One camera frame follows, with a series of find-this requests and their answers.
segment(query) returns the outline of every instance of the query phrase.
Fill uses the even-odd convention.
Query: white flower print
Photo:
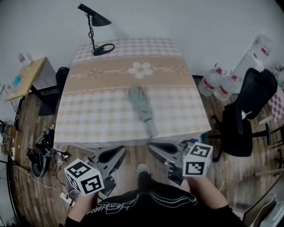
[[[130,68],[128,72],[130,74],[135,74],[135,77],[138,79],[142,79],[144,75],[153,74],[153,70],[149,69],[151,65],[148,62],[145,62],[142,65],[139,62],[134,62],[132,66],[133,68]]]

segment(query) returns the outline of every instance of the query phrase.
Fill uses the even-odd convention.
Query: chair seat
[[[244,133],[237,129],[234,111],[223,111],[221,127],[221,149],[229,155],[248,157],[252,154],[252,128],[249,120],[243,120]]]

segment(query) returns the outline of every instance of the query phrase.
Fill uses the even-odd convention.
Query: desk lamp
[[[88,18],[88,24],[89,24],[89,28],[90,28],[89,37],[90,37],[91,43],[93,45],[92,54],[94,56],[99,56],[99,55],[104,55],[106,53],[113,51],[114,48],[115,48],[115,45],[113,45],[112,43],[107,43],[107,44],[104,44],[100,47],[96,46],[95,41],[94,41],[94,31],[93,31],[93,26],[95,26],[95,27],[106,26],[106,25],[111,24],[111,21],[109,21],[107,18],[103,17],[102,15],[98,14],[94,10],[90,9],[89,7],[85,6],[84,4],[80,4],[78,6],[78,9],[84,11],[85,15]],[[105,50],[106,46],[112,46],[112,48]]]

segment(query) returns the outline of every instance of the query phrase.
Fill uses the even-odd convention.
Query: shoe
[[[137,166],[137,175],[139,176],[142,172],[150,173],[149,167],[145,163],[141,163]]]

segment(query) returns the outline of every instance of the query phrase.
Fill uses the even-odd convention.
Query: lamp base
[[[105,50],[105,47],[106,47],[106,46],[112,46],[112,48],[109,49],[109,50]],[[93,51],[93,55],[94,55],[94,56],[104,55],[104,54],[106,54],[106,53],[109,53],[109,52],[113,51],[114,49],[115,49],[115,45],[114,45],[114,44],[112,44],[112,43],[107,43],[107,44],[104,44],[104,45],[102,45],[102,46],[96,48],[96,49]]]

